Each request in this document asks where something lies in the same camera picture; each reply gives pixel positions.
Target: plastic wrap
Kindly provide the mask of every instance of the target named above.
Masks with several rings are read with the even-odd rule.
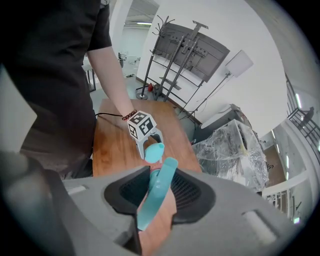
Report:
[[[266,156],[252,129],[243,123],[234,119],[192,147],[204,173],[241,183],[255,192],[266,187]]]

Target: bracelet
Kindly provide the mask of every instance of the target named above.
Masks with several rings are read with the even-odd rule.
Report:
[[[132,111],[131,113],[127,114],[126,116],[122,117],[123,121],[128,120],[130,117],[132,117],[135,113],[137,113],[137,110],[135,109],[134,111]]]

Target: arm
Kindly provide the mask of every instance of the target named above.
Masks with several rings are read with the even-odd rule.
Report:
[[[122,116],[128,115],[134,110],[134,106],[112,46],[90,50],[87,55],[105,94]]]

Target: ceiling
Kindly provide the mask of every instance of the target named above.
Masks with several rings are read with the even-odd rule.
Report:
[[[110,15],[115,7],[117,0],[110,0]],[[133,0],[128,15],[125,20],[126,27],[149,27],[138,25],[137,22],[152,22],[159,5],[155,0]]]

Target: teal handle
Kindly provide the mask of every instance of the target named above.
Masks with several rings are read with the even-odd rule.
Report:
[[[144,231],[156,216],[167,195],[177,167],[178,161],[168,157],[160,171],[155,170],[151,173],[147,198],[137,214],[139,230]]]

